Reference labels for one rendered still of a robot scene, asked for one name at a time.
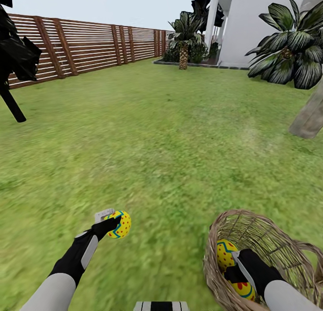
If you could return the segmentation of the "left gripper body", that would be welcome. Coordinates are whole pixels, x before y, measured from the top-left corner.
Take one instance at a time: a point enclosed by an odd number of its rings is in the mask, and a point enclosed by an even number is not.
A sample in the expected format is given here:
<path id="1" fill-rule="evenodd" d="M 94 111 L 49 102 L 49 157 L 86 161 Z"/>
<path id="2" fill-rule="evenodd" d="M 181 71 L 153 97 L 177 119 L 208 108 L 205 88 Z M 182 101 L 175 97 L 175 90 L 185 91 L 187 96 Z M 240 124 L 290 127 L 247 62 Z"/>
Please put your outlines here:
<path id="1" fill-rule="evenodd" d="M 104 237 L 109 231 L 115 230 L 117 225 L 115 223 L 115 219 L 112 217 L 103 222 L 92 225 L 92 228 L 94 227 L 100 227 L 103 231 L 103 237 Z"/>

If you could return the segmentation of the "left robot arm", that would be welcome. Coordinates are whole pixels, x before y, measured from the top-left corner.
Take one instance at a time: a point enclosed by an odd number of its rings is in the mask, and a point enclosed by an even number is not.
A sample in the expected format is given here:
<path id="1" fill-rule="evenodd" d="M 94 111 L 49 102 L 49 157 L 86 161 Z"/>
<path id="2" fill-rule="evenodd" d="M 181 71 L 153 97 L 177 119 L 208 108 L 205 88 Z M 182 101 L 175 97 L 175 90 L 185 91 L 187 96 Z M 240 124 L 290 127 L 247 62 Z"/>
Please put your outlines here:
<path id="1" fill-rule="evenodd" d="M 106 216 L 114 213 L 115 210 L 110 208 L 95 214 L 92 228 L 75 237 L 63 258 L 56 262 L 49 276 L 18 311 L 68 311 L 98 242 L 121 222 L 122 216 L 104 220 Z"/>

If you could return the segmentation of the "easter egg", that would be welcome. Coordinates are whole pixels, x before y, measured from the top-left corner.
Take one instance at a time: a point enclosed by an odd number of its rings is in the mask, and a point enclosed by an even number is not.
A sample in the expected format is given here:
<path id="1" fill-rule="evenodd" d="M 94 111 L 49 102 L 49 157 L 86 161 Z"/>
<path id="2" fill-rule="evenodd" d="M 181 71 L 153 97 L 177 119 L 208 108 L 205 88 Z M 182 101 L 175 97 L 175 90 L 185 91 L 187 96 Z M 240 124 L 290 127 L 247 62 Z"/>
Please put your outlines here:
<path id="1" fill-rule="evenodd" d="M 255 289 L 252 287 L 252 285 L 247 282 L 247 283 L 231 283 L 230 280 L 228 280 L 229 284 L 237 291 L 237 293 L 245 298 L 248 299 L 252 302 L 254 302 L 256 298 L 256 292 Z"/>
<path id="2" fill-rule="evenodd" d="M 131 228 L 131 218 L 130 215 L 125 211 L 115 211 L 114 214 L 110 216 L 106 216 L 104 220 L 110 218 L 116 218 L 118 216 L 122 216 L 121 222 L 117 225 L 115 230 L 109 231 L 107 234 L 115 239 L 120 239 L 125 237 Z"/>
<path id="3" fill-rule="evenodd" d="M 235 266 L 232 259 L 232 251 L 239 251 L 239 247 L 228 239 L 219 239 L 217 242 L 217 263 L 220 268 L 226 271 L 227 267 Z"/>

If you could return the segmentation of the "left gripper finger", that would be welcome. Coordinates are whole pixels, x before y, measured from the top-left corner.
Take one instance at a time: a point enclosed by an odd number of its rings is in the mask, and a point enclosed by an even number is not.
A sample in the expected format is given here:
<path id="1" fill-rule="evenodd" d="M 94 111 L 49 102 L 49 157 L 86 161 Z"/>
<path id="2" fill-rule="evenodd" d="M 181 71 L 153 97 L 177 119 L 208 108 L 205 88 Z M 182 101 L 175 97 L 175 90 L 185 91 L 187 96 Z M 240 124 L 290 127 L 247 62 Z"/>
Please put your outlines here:
<path id="1" fill-rule="evenodd" d="M 118 225 L 121 222 L 122 216 L 118 216 L 115 218 L 115 223 Z"/>

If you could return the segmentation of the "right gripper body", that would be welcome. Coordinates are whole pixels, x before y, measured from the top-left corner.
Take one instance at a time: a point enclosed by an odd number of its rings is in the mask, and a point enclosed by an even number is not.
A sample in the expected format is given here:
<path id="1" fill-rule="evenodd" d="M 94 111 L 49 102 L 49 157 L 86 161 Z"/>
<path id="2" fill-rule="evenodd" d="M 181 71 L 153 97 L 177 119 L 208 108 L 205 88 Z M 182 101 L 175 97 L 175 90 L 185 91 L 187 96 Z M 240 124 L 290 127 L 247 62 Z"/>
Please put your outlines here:
<path id="1" fill-rule="evenodd" d="M 226 271 L 229 275 L 231 283 L 247 283 L 248 280 L 240 273 L 238 265 L 227 267 Z"/>

